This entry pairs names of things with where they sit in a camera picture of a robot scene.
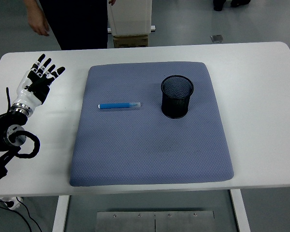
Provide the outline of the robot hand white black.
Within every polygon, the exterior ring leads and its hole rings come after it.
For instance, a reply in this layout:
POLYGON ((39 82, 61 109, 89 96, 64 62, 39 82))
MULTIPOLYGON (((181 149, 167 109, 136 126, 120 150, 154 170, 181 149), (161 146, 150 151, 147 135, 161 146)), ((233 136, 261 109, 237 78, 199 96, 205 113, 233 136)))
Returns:
POLYGON ((42 54, 25 73, 17 88, 17 99, 13 104, 23 104, 33 109, 42 105, 50 91, 51 84, 65 71, 65 67, 52 64, 51 58, 42 54))

